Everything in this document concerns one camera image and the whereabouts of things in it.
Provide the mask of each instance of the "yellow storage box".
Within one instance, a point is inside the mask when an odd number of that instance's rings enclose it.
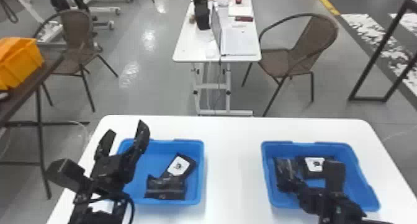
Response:
[[[0,39],[0,84],[17,87],[42,63],[43,57],[36,46],[36,39]]]

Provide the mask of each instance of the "white laptop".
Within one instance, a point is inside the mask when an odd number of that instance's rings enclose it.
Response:
[[[222,27],[218,12],[213,8],[212,31],[221,56],[256,55],[258,40],[254,40],[246,27]]]

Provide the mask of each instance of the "brown chair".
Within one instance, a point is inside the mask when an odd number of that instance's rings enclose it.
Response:
[[[41,24],[41,26],[34,33],[33,38],[37,38],[44,26],[51,20],[58,17],[60,18],[60,22],[63,26],[63,38],[66,42],[66,50],[63,52],[65,59],[52,74],[82,78],[91,105],[91,110],[95,112],[96,108],[94,107],[85,76],[85,73],[90,72],[85,68],[85,66],[98,57],[103,64],[110,69],[116,78],[118,75],[95,49],[93,41],[94,34],[92,31],[93,21],[91,19],[91,15],[85,11],[65,10],[57,12]],[[46,85],[42,84],[42,87],[48,98],[49,104],[53,106]]]
[[[259,35],[259,43],[261,43],[262,36],[268,30],[281,23],[287,22],[288,20],[300,17],[310,17],[310,20],[293,48],[261,50],[262,59],[258,64],[278,84],[274,95],[272,95],[268,106],[262,114],[263,117],[268,113],[268,110],[274,102],[285,79],[288,77],[292,78],[293,76],[309,74],[311,79],[312,102],[314,101],[314,74],[311,70],[321,53],[326,50],[338,36],[338,26],[334,20],[321,14],[312,13],[286,17],[266,27]],[[243,78],[242,87],[248,78],[251,68],[252,63],[249,64],[249,68]]]

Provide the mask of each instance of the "black bag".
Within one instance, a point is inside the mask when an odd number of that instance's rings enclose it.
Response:
[[[210,10],[207,7],[208,0],[194,0],[194,15],[197,26],[200,30],[210,29]]]

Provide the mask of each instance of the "blue plastic bin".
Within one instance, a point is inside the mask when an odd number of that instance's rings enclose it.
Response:
[[[127,150],[133,139],[121,142],[117,154]],[[143,198],[146,191],[146,178],[149,174],[160,177],[177,153],[187,155],[197,162],[196,167],[186,179],[185,200],[158,200]],[[133,180],[124,192],[128,193],[136,204],[196,205],[201,200],[204,173],[204,144],[199,140],[150,140],[148,148],[136,164]]]
[[[266,187],[271,204],[280,208],[299,208],[297,197],[293,194],[280,192],[273,159],[290,158],[299,155],[333,156],[346,165],[344,193],[361,206],[364,211],[377,211],[380,208],[374,190],[368,185],[352,148],[345,143],[316,142],[293,143],[291,141],[265,141],[262,143],[262,163],[264,166]],[[324,187],[324,179],[307,179],[313,187]]]

